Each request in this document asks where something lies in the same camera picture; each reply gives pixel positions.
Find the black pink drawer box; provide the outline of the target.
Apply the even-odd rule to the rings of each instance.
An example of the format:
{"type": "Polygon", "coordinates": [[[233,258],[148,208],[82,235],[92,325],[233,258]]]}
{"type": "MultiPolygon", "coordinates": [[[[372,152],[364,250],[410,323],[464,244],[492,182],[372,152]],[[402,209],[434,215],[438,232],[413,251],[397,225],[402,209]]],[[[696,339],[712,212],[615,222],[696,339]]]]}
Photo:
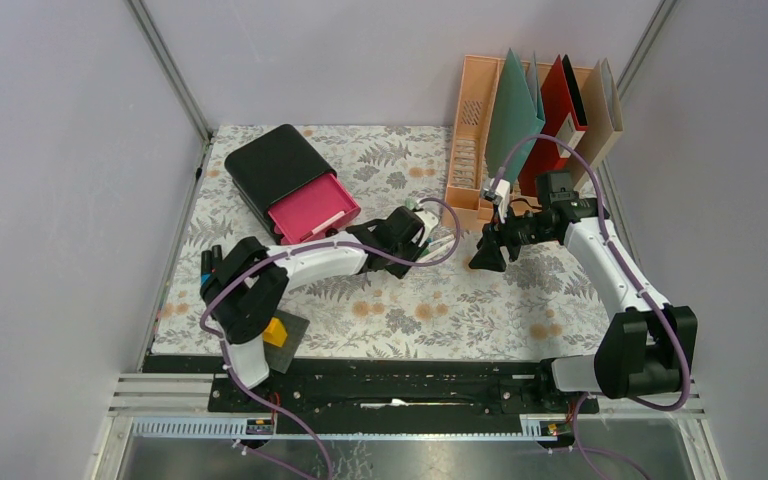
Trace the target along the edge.
{"type": "Polygon", "coordinates": [[[280,125],[232,151],[224,167],[242,199],[279,244],[322,239],[351,223],[361,207],[336,170],[290,124],[280,125]],[[332,228],[302,241],[338,211],[345,216],[332,228]]]}

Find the teal folder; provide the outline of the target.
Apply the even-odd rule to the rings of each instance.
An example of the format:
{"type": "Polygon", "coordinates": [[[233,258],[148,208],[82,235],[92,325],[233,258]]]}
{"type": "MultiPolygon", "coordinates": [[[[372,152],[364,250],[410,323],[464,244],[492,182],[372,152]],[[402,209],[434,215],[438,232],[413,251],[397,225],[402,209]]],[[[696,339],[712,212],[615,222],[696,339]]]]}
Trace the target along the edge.
{"type": "Polygon", "coordinates": [[[525,137],[538,134],[546,123],[545,110],[534,65],[523,66],[519,55],[509,49],[499,76],[485,161],[495,177],[508,154],[525,137]]]}

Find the red folder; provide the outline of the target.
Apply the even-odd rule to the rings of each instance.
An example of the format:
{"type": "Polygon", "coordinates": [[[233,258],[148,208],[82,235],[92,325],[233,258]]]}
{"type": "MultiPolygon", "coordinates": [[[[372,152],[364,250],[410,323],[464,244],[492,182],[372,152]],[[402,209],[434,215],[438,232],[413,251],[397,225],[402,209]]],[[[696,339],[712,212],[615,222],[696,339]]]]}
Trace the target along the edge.
{"type": "MultiPolygon", "coordinates": [[[[545,125],[542,134],[574,148],[588,129],[588,120],[575,70],[567,55],[558,56],[541,85],[545,125]]],[[[537,196],[538,175],[565,168],[571,154],[550,140],[537,140],[519,175],[525,196],[537,196]]]]}

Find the beige folder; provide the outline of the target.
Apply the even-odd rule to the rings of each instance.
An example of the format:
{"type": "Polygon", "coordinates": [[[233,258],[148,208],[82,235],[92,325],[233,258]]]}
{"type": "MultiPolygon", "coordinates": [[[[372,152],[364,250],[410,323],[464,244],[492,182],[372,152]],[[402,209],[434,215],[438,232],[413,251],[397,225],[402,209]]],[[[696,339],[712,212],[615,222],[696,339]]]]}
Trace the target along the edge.
{"type": "Polygon", "coordinates": [[[573,106],[578,105],[583,110],[587,130],[576,129],[573,120],[576,110],[573,109],[563,118],[558,136],[570,146],[573,146],[573,140],[577,140],[576,151],[595,171],[624,132],[619,93],[613,73],[608,59],[604,58],[590,70],[584,82],[577,80],[572,67],[564,67],[564,74],[569,87],[573,86],[573,80],[576,82],[579,95],[574,98],[573,106]]]}

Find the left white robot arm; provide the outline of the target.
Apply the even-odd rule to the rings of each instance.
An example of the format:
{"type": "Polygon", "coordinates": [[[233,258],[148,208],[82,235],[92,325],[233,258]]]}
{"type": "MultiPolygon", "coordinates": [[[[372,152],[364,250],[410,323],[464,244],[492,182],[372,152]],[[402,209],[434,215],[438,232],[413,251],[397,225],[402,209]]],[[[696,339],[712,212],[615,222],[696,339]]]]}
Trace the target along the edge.
{"type": "Polygon", "coordinates": [[[438,216],[428,210],[400,206],[385,219],[303,244],[265,246],[246,237],[228,254],[218,245],[202,251],[199,293],[237,376],[232,398],[248,411],[269,401],[266,332],[287,291],[380,270],[403,278],[438,224],[438,216]]]}

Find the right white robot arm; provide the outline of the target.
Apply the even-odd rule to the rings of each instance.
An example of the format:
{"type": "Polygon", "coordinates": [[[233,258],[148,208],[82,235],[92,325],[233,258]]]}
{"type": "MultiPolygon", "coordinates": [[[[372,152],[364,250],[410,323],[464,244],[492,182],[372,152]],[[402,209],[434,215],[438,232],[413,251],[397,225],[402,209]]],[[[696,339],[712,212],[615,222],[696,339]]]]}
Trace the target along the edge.
{"type": "Polygon", "coordinates": [[[509,211],[486,224],[471,268],[502,272],[522,247],[557,242],[583,268],[610,318],[595,354],[545,361],[547,376],[533,386],[537,405],[557,412],[578,392],[633,400],[677,392],[684,401],[698,328],[693,311],[651,286],[618,242],[601,201],[581,197],[568,171],[541,174],[536,186],[540,211],[509,211]]]}

